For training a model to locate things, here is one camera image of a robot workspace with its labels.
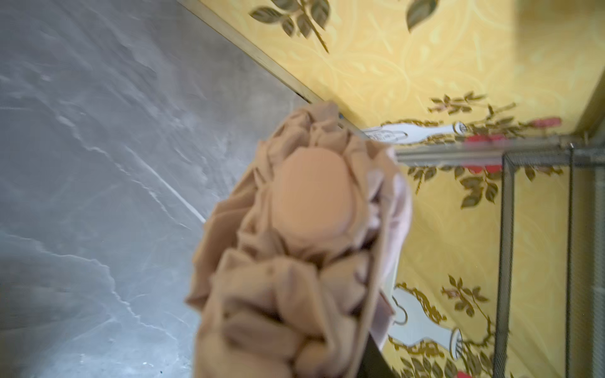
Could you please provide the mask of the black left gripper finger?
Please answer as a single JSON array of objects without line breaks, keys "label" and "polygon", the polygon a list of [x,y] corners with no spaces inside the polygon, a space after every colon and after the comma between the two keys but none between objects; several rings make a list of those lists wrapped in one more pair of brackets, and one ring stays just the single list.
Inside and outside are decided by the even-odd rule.
[{"label": "black left gripper finger", "polygon": [[356,378],[395,378],[392,368],[384,359],[380,349],[369,336]]}]

